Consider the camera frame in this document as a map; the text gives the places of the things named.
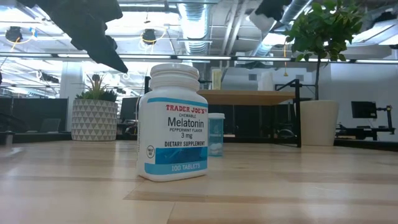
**black cubicle partition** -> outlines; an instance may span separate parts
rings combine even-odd
[[[45,119],[60,119],[58,131],[65,131],[68,99],[0,98],[0,106],[4,114],[12,108],[8,115],[24,121],[31,131],[40,131]]]

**supplement bottle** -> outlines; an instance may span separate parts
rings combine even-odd
[[[152,91],[139,103],[138,174],[159,182],[205,175],[208,105],[197,94],[198,70],[168,63],[150,75]]]

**pillar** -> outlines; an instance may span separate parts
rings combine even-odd
[[[81,62],[64,62],[61,74],[60,98],[68,99],[67,131],[72,130],[73,100],[84,90],[85,76]]]

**computer monitor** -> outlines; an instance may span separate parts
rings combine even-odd
[[[137,100],[138,97],[123,98],[122,108],[120,110],[121,119],[136,119]]]
[[[377,118],[375,102],[352,101],[353,118]]]

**small tree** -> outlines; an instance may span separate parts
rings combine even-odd
[[[309,61],[312,55],[316,55],[317,78],[315,80],[315,99],[319,100],[319,73],[321,59],[328,58],[331,61],[345,61],[346,57],[341,54],[347,50],[346,42],[350,44],[353,35],[362,28],[362,13],[354,4],[343,5],[343,0],[324,1],[322,5],[312,3],[312,10],[309,13],[302,13],[294,21],[291,30],[284,32],[287,35],[286,42],[292,42],[292,52],[301,52],[296,61],[303,58]]]

